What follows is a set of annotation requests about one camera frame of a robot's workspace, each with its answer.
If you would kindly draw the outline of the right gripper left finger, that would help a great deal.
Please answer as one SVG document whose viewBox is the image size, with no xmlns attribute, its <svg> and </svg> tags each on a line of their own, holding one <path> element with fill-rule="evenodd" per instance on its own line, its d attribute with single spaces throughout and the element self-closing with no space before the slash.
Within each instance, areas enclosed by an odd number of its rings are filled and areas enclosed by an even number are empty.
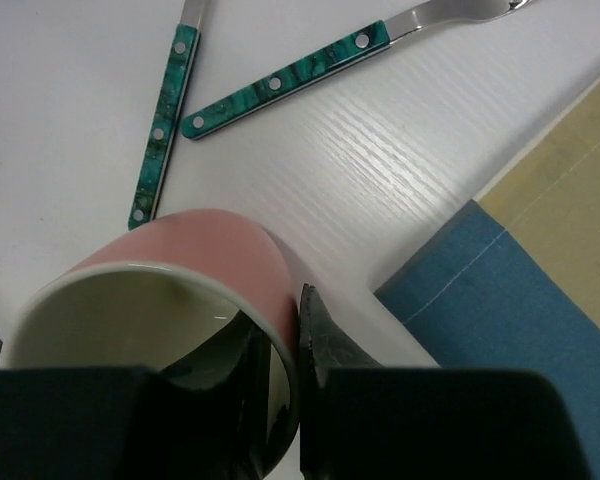
<svg viewBox="0 0 600 480">
<path fill-rule="evenodd" d="M 0 479 L 258 479 L 265 350 L 233 323 L 162 372 L 0 370 Z M 203 372 L 211 351 L 225 362 Z"/>
</svg>

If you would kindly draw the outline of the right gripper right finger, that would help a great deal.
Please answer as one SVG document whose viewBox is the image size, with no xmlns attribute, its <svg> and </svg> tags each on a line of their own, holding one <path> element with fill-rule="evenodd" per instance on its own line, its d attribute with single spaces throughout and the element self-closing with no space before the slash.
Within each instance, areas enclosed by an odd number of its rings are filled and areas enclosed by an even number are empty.
<svg viewBox="0 0 600 480">
<path fill-rule="evenodd" d="M 600 479 L 600 381 L 582 369 L 389 367 L 299 303 L 307 479 Z"/>
</svg>

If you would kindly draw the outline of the pink mug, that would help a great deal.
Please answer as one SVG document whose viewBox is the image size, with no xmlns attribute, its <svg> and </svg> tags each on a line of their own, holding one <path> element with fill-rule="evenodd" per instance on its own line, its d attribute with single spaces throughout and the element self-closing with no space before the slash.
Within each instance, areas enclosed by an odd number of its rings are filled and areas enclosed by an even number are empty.
<svg viewBox="0 0 600 480">
<path fill-rule="evenodd" d="M 299 423 L 297 306 L 280 249 L 237 213 L 171 214 L 96 251 L 20 310 L 0 366 L 162 369 L 206 345 L 240 313 L 269 347 L 263 470 L 270 473 Z"/>
</svg>

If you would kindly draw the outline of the blue tan checked placemat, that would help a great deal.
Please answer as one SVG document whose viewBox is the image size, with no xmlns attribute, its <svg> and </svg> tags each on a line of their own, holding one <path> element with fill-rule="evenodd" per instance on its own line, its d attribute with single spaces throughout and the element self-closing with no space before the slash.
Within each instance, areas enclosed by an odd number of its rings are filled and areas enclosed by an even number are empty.
<svg viewBox="0 0 600 480">
<path fill-rule="evenodd" d="M 600 78 L 376 297 L 443 367 L 546 377 L 600 479 Z"/>
</svg>

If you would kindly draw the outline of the green handled fork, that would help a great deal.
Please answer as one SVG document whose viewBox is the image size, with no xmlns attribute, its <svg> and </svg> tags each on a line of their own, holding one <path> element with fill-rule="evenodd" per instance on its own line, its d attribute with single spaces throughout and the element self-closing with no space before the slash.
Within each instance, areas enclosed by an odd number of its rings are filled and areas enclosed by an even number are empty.
<svg viewBox="0 0 600 480">
<path fill-rule="evenodd" d="M 198 140 L 427 29 L 482 23 L 509 15 L 525 1 L 426 1 L 378 20 L 185 117 L 184 137 Z"/>
</svg>

